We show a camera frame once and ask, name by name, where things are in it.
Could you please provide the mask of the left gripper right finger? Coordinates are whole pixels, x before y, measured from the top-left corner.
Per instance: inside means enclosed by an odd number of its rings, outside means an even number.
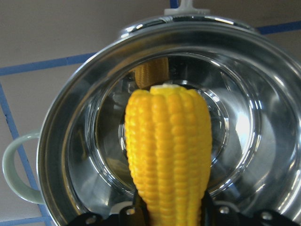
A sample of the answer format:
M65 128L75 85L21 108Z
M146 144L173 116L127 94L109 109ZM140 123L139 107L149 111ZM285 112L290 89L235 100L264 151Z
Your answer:
M214 201L206 191L202 198L203 226L296 226L296 222L280 213L262 209L246 216L231 202Z

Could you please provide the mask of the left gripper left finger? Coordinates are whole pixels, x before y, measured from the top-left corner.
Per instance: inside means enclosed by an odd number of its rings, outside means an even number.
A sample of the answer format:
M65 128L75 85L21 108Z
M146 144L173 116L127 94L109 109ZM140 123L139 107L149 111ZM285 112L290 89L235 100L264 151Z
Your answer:
M68 223L69 226L147 226L148 211L146 203L135 192L132 204L120 208L107 218L100 214L87 212Z

